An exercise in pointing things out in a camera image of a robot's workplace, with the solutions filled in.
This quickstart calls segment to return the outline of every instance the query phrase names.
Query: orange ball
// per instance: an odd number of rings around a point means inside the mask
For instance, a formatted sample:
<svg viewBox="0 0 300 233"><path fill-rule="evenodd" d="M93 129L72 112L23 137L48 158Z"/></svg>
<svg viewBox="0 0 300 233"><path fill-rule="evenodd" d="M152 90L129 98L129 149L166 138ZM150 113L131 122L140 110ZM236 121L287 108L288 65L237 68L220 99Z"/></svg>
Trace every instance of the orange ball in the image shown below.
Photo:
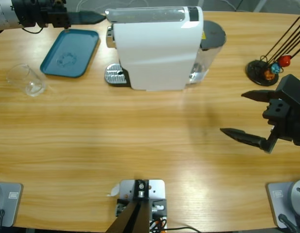
<svg viewBox="0 0 300 233"><path fill-rule="evenodd" d="M277 60L277 62L281 67L287 67L290 65L290 60L291 60L290 55L283 55Z"/></svg>
<svg viewBox="0 0 300 233"><path fill-rule="evenodd" d="M273 80L275 79L275 74L273 74L269 69L267 69L265 72L264 72L264 75L265 75L265 79L266 80Z"/></svg>

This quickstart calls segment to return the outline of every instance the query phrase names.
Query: label sticker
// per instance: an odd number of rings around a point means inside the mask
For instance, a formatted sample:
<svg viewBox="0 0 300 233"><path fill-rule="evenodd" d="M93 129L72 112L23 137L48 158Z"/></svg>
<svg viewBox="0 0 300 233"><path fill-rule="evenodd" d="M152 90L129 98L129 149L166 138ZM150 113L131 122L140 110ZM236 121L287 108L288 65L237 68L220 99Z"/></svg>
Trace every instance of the label sticker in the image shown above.
<svg viewBox="0 0 300 233"><path fill-rule="evenodd" d="M18 192L10 192L8 195L9 199L18 199L19 193Z"/></svg>
<svg viewBox="0 0 300 233"><path fill-rule="evenodd" d="M273 197L282 198L282 197L284 197L284 195L281 190L276 190L276 191L273 191Z"/></svg>

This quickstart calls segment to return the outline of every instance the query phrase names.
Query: red ball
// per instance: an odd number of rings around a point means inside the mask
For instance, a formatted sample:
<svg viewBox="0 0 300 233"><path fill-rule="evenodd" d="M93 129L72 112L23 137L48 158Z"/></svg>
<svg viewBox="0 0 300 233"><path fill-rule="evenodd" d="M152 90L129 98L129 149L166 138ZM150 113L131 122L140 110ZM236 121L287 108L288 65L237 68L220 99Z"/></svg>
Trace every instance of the red ball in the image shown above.
<svg viewBox="0 0 300 233"><path fill-rule="evenodd" d="M277 62L281 67L287 67L290 65L290 60L291 60L290 55L283 55L277 60Z"/></svg>

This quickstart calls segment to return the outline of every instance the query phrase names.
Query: white coffee machine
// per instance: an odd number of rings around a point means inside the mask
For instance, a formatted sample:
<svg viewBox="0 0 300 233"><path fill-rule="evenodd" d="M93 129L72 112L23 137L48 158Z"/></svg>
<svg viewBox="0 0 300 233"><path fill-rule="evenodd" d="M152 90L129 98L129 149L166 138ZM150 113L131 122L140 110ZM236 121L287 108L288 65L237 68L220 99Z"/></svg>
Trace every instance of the white coffee machine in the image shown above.
<svg viewBox="0 0 300 233"><path fill-rule="evenodd" d="M203 33L198 6L107 9L106 42L120 63L107 67L110 85L181 90L189 81Z"/></svg>

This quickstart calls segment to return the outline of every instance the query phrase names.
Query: wood grain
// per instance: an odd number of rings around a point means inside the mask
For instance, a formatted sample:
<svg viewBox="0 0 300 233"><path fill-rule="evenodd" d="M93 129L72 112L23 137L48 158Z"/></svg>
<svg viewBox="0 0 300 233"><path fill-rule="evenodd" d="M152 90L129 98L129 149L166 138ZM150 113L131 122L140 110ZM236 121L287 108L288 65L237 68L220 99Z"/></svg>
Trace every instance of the wood grain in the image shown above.
<svg viewBox="0 0 300 233"><path fill-rule="evenodd" d="M201 231L274 227L265 185L300 179L300 147L279 140L272 154L237 143L219 131L232 127L268 136L265 103L241 97L265 89L245 75L245 65L265 54L295 15L205 12L227 43L205 80L184 91L145 92L104 81L117 62L101 43L78 79L47 76L48 89L31 98L10 86L7 71L39 66L61 29L38 35L0 35L0 182L24 185L17 226L105 231L115 219L122 179L166 182L169 226ZM286 74L300 79L300 54Z"/></svg>

